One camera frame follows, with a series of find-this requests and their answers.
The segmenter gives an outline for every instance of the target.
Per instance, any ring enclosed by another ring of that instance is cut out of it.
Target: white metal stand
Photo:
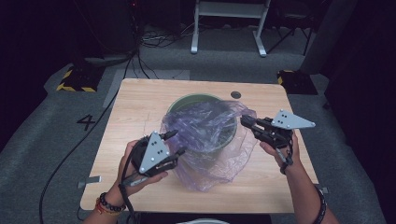
[[[262,27],[267,16],[271,0],[265,0],[263,4],[243,4],[243,3],[223,3],[223,2],[206,2],[196,0],[194,15],[194,34],[192,36],[191,53],[198,52],[198,22],[199,16],[220,16],[220,17],[238,17],[238,18],[256,18],[260,19],[259,28],[253,31],[257,48],[262,57],[267,55],[262,40]]]

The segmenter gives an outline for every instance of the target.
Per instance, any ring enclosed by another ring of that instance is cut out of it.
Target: person's right arm
[[[320,197],[318,192],[309,178],[303,164],[300,160],[300,151],[298,147],[298,139],[294,134],[293,142],[293,165],[286,168],[285,174],[290,187],[291,199],[293,202],[294,214],[297,223],[314,223],[320,211]],[[260,146],[270,155],[274,156],[279,167],[282,160],[276,154],[276,151],[264,142],[260,142]],[[287,148],[283,148],[282,152],[286,156]],[[326,209],[325,216],[321,223],[338,223],[337,218],[329,207]]]

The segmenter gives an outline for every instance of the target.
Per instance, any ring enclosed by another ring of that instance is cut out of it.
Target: black chair
[[[278,31],[280,27],[286,27],[290,30],[287,34],[281,36],[281,39],[267,53],[276,48],[286,37],[294,35],[296,29],[301,29],[307,39],[303,53],[305,56],[311,35],[314,30],[318,29],[330,2],[331,0],[274,0],[270,6],[270,9],[274,12],[271,24]],[[306,29],[309,29],[308,35],[304,31]]]

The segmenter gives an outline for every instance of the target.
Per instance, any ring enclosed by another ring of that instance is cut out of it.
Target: light wood surface
[[[92,210],[100,193],[107,191],[117,177],[120,158],[129,141],[159,131],[168,107],[191,93],[210,93],[223,100],[238,99],[257,112],[258,118],[273,118],[279,109],[292,112],[287,95],[280,85],[124,79],[95,158],[91,175],[102,182],[89,184],[81,199],[81,208]],[[314,183],[318,183],[301,133],[301,160]],[[256,144],[246,167],[233,182],[220,184],[209,192],[186,189],[172,171],[161,182],[149,185],[130,197],[135,211],[193,213],[292,213],[286,177],[279,172],[274,158]]]

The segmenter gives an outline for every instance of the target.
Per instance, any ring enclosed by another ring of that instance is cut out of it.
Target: table
[[[265,0],[262,4],[244,4],[227,2],[206,2],[196,0],[194,11],[194,34],[192,36],[191,53],[198,52],[199,16],[219,16],[260,19],[257,31],[253,31],[254,40],[260,56],[265,57],[267,53],[262,44],[262,27],[267,17],[271,0]]]
[[[209,93],[223,100],[234,100],[232,91],[239,91],[242,95],[239,101],[255,110],[259,118],[273,118],[280,108],[292,112],[285,90],[275,84],[124,79],[90,175],[101,176],[102,182],[86,186],[81,208],[94,208],[96,198],[114,183],[127,142],[159,131],[163,115],[175,100],[190,93]],[[318,183],[301,133],[296,130],[296,134],[303,165],[312,181]],[[141,212],[293,212],[286,177],[259,144],[254,147],[246,167],[231,183],[216,185],[209,192],[191,191],[170,171],[160,183],[145,187],[130,200],[135,211]]]

